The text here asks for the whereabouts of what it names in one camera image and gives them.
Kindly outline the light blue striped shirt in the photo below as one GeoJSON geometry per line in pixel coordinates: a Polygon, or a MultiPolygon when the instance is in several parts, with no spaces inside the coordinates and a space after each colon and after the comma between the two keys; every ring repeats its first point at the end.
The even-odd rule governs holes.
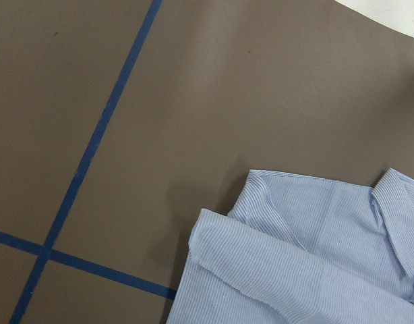
{"type": "Polygon", "coordinates": [[[252,170],[200,212],[169,323],[414,323],[414,180],[252,170]]]}

